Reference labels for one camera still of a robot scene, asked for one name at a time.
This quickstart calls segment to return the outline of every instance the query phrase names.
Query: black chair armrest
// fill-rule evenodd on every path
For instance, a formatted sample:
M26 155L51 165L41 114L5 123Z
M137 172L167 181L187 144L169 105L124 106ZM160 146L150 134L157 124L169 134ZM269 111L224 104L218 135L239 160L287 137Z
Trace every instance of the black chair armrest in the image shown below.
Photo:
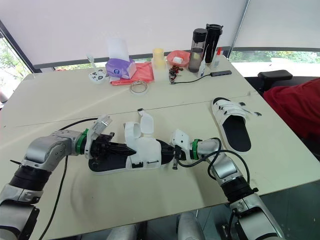
M292 79L292 74L287 70L277 70L277 71L262 71L258 74L258 79L263 81L262 88L259 89L260 92L269 90L276 81L290 80Z

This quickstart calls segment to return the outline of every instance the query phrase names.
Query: red fabric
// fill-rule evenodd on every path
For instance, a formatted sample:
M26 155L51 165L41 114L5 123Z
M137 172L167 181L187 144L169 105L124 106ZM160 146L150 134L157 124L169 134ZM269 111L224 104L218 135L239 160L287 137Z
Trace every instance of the red fabric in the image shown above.
M113 86L117 85L128 85L135 81L141 80L146 83L151 83L154 81L154 72L152 71L151 62L136 63L136 72L133 74L132 78L124 79L120 78L118 81L112 81Z
M298 136L320 138L320 78L296 86L276 86L263 97Z

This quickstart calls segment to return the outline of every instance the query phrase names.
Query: floor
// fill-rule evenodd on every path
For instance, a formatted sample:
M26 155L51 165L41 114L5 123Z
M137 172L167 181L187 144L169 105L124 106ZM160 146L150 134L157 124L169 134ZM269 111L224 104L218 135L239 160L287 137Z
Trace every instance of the floor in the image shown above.
M262 196L287 240L320 239L320 181ZM216 226L226 224L230 209L222 204L199 209L197 219L206 240L220 240ZM176 215L148 222L148 240L176 240ZM105 240L110 230L82 235L82 240Z

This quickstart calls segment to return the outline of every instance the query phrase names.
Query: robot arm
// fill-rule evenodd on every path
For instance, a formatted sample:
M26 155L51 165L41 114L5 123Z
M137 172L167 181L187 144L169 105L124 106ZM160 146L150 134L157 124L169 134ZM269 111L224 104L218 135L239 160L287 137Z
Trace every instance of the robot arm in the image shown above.
M181 149L186 156L195 160L219 149L219 142L216 139L205 141L196 139L190 143L189 136L181 130L176 130L173 133L171 144L176 150ZM214 158L215 155L212 155L206 161L210 164ZM258 189L251 189L243 174L229 156L220 152L210 170L230 202L230 208L238 218L235 228L239 239L284 238L284 233L275 218L255 193Z
M110 142L113 132L101 134L110 123L109 116L103 115L89 130L59 130L29 145L12 180L0 193L1 240L29 239L39 214L33 204L39 202L49 176L64 157L85 155L95 159L106 150L127 156L136 153L125 144Z

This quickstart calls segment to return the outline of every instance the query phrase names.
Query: cable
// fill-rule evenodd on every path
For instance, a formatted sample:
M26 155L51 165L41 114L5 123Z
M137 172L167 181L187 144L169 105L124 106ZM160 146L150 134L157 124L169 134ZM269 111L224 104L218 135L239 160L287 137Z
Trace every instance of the cable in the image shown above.
M97 120L98 118L97 117L92 117L92 118L87 118L87 119L83 119L83 120L80 120L80 121L76 121L74 123L71 123L67 126L64 126L63 128L60 129L61 130L65 130L67 128L70 128L76 124L79 124L79 123L83 123L83 122L87 122L87 121L92 121L92 120ZM58 202L59 202L59 198L60 198L60 194L61 194L61 191L62 191L62 186L64 184L64 180L65 180L65 177L66 177L66 173L67 173L67 166L68 166L68 156L65 156L65 160L64 160L64 170L63 170L63 174L62 174L62 178L61 178L61 181L60 181L60 186L59 186L59 190L58 190L58 195L56 196L56 199L55 199L55 203L54 203L54 207L53 207L53 210L52 210L52 213L51 213L51 216L50 216L50 219L49 219L49 222L47 223L43 233L41 234L39 240L42 240L45 236L45 234L47 233L49 227L50 227L50 224L52 222L52 220L54 219L54 216L55 216L55 213L56 213L56 209L57 209L57 206L58 206Z
M235 216L235 210L232 209L232 213L230 215L229 222L228 222L228 233L227 233L227 236L226 236L226 239L228 239L228 240L232 240L231 224L232 224L232 220L234 219L234 216Z
M220 140L219 138L217 138L217 137L213 137L213 138L211 138L211 139L215 139L215 140L217 140L217 141L219 142L219 147L218 147L218 150L217 150L217 151L221 150L221 147L222 147L221 140ZM204 157L200 158L198 161L196 161L196 162L194 162L194 163L191 163L191 164L183 164L183 163L180 162L179 159L177 159L176 161L177 161L177 163L178 163L180 166L182 166L182 167L191 168L191 167L193 167L193 166L195 166L195 165L197 165L197 164L205 161L207 158L211 157L212 155L216 154L217 151L211 152L211 153L209 153L208 155L205 155Z
M97 120L97 119L98 119L97 117L82 119L82 120L80 120L80 121L76 121L76 122L71 123L71 124L69 124L69 125L67 125L67 126L64 126L63 128L61 128L61 129L59 129L59 130L65 130L65 129L68 129L68 128L76 125L76 124L80 124L80 123L87 122L87 121L93 121L93 120Z
M67 166L68 166L68 156L65 157L63 175L62 175L62 178L61 178L61 181L60 181L58 195L56 196L56 200L55 200L55 203L54 203L54 207L53 207L49 222L47 223L47 225L46 225L43 233L41 234L39 240L42 240L44 238L46 232L48 231L48 229L50 227L50 224L51 224L52 220L54 219L54 215L56 213L56 209L57 209L57 205L58 205L58 202L59 202L62 186L64 184L65 176L66 176L66 173L67 173Z
M222 142L221 140L218 138L218 137L213 137L212 139L215 139L218 141L219 143L219 147L218 147L218 150L217 151L213 151L211 153L209 153L208 155L202 157L201 159L199 159L198 161L194 162L194 163L191 163L191 164L183 164L180 162L179 159L177 159L177 163L182 166L182 167L185 167L185 168L190 168L190 167L193 167L201 162L204 162L207 158L211 157L212 155L215 155L213 160L210 162L208 168L207 168L207 172L208 172L208 175L210 176L210 178L214 179L214 180L217 180L215 178L215 176L213 176L211 174L211 167L213 166L213 164L215 163L215 161L217 160L218 156L220 153L230 153L230 154L233 154L235 156L237 156L241 162L243 163L244 167L245 167L245 171L246 171L246 181L248 184L250 184L250 172L249 172L249 168L248 168L248 165L247 163L245 162L245 160L236 152L234 151L231 151L231 150L227 150L227 149L221 149L222 148Z
M198 79L193 80L193 81L178 81L178 82L175 81L174 84L189 84L189 83L196 82L196 81L198 81L198 80L200 80L200 79L202 79L202 78L204 78L206 76L210 76L210 74L203 75L202 77L199 77Z
M230 154L236 155L241 160L241 162L243 163L243 165L245 167L245 171L246 171L246 181L248 184L250 184L250 172L249 172L249 168L248 168L248 165L246 164L245 160L238 153L236 153L234 151L224 149L224 150L221 150L220 152L221 153L230 153Z

